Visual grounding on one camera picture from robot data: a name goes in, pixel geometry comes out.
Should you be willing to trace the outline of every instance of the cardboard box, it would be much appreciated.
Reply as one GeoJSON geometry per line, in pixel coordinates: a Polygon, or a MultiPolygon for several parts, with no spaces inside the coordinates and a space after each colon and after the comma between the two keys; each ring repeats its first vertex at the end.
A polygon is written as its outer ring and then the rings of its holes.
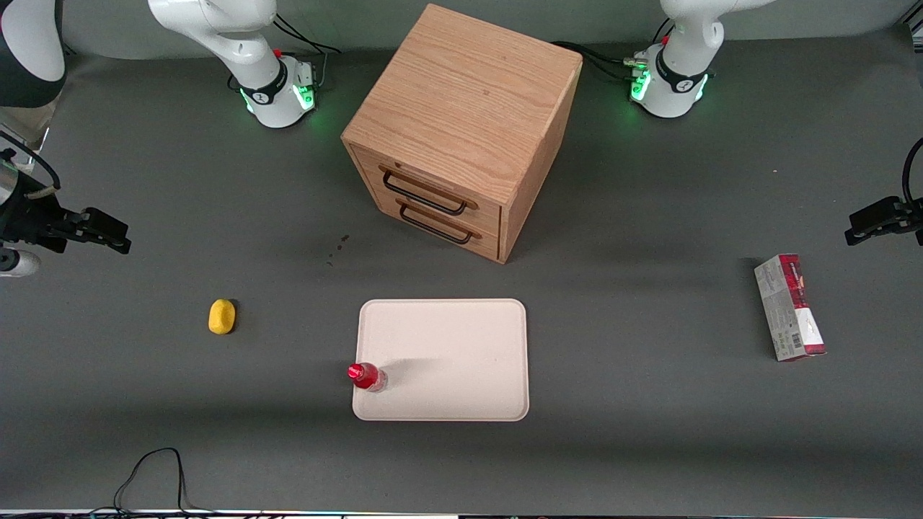
{"type": "Polygon", "coordinates": [[[787,362],[827,353],[805,298],[798,254],[780,254],[754,272],[776,359],[787,362]]]}

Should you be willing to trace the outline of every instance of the bottle cap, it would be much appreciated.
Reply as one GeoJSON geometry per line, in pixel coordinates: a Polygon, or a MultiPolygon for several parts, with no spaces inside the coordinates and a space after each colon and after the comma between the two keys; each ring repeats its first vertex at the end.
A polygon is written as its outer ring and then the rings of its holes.
{"type": "Polygon", "coordinates": [[[350,379],[359,380],[366,374],[366,369],[361,364],[352,364],[346,370],[346,373],[349,374],[350,379]]]}

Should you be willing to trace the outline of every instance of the yellow sponge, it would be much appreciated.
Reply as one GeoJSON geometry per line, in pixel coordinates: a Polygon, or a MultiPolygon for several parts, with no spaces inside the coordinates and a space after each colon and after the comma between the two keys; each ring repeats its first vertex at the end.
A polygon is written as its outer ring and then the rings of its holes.
{"type": "Polygon", "coordinates": [[[234,329],[234,320],[237,318],[234,303],[227,299],[219,299],[211,304],[209,312],[209,330],[212,333],[225,335],[234,329]]]}

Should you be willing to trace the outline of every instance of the wooden drawer cabinet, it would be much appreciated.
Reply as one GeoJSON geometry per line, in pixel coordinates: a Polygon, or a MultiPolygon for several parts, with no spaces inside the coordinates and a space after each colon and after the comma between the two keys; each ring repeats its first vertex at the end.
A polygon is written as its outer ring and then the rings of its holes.
{"type": "Polygon", "coordinates": [[[504,263],[557,156],[581,63],[430,5],[342,140],[382,212],[504,263]]]}

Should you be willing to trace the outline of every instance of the black metal handle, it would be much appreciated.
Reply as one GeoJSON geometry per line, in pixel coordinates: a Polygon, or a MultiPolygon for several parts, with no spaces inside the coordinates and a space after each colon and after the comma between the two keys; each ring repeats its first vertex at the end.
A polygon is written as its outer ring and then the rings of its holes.
{"type": "Polygon", "coordinates": [[[438,230],[436,227],[426,225],[425,223],[420,222],[419,220],[414,220],[410,216],[407,216],[407,214],[405,214],[406,212],[407,212],[407,206],[404,204],[401,204],[401,218],[405,222],[411,225],[416,225],[417,227],[423,229],[424,231],[437,235],[440,238],[445,238],[449,240],[450,242],[454,243],[455,245],[464,245],[468,243],[469,241],[471,241],[471,237],[474,235],[474,233],[472,233],[471,231],[468,231],[468,233],[465,235],[465,238],[457,238],[448,233],[443,233],[442,231],[438,230]]]}
{"type": "Polygon", "coordinates": [[[435,203],[435,202],[433,202],[433,201],[429,201],[429,200],[427,200],[427,199],[421,197],[420,195],[415,195],[414,193],[411,193],[411,192],[408,191],[407,189],[404,189],[404,188],[401,188],[401,187],[397,187],[397,186],[395,186],[395,185],[393,185],[393,184],[390,184],[390,183],[388,182],[388,180],[389,180],[392,176],[393,176],[393,175],[391,174],[390,171],[385,171],[385,177],[384,177],[384,179],[383,179],[383,181],[384,181],[384,183],[385,183],[385,187],[387,187],[387,188],[390,189],[391,191],[394,191],[395,193],[399,193],[399,194],[401,194],[401,195],[407,197],[408,199],[411,199],[411,200],[414,200],[414,201],[418,201],[418,202],[422,203],[423,205],[425,205],[425,206],[427,206],[427,207],[433,208],[433,209],[435,209],[436,211],[445,212],[446,214],[448,214],[448,215],[450,215],[450,216],[458,216],[459,214],[462,214],[462,211],[464,211],[466,207],[468,207],[468,202],[465,202],[465,201],[463,201],[463,202],[461,203],[461,206],[459,206],[459,208],[456,209],[456,210],[452,210],[452,209],[449,209],[448,207],[441,206],[441,205],[439,205],[439,204],[437,204],[437,203],[435,203]]]}

